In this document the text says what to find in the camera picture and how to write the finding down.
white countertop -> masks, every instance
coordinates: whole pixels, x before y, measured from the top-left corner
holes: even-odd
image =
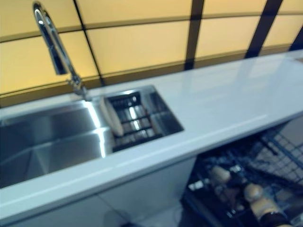
[[[303,50],[91,90],[92,96],[154,85],[184,131],[0,190],[11,221],[96,193],[161,166],[303,114]],[[1,109],[1,116],[74,100],[63,95]]]

dishwasher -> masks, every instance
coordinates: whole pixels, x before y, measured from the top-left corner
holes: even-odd
[[[200,154],[181,202],[197,227],[303,227],[303,117]]]

backsplash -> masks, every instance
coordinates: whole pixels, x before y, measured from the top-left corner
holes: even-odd
[[[40,0],[87,87],[303,46],[302,0]],[[71,92],[32,0],[0,1],[0,106]]]

faucet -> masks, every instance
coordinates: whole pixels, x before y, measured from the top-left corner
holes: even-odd
[[[46,42],[51,59],[57,75],[71,73],[71,79],[67,82],[72,86],[73,91],[82,96],[85,101],[90,101],[87,89],[83,85],[80,76],[76,73],[71,60],[63,46],[63,43],[58,35],[57,29],[54,26],[49,14],[42,4],[38,1],[33,2],[33,10],[36,23]]]

wire rack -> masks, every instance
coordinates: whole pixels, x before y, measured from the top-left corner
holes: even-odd
[[[281,133],[284,126],[279,125],[198,157],[190,183],[201,181],[203,188],[195,194],[200,191],[203,199],[203,195],[213,191],[221,201],[222,217],[227,214],[237,221],[231,226],[248,226],[238,222],[250,211],[241,193],[247,183],[261,185],[282,209],[289,206],[281,199],[286,192],[294,197],[303,195],[303,136],[300,144],[292,143]],[[233,180],[220,186],[209,183],[209,173],[214,166],[230,171]],[[239,201],[246,206],[242,211],[236,209]]]
[[[303,191],[303,141],[295,145],[280,130],[280,126],[267,130],[253,146],[242,144],[228,150],[229,155],[256,183]]]

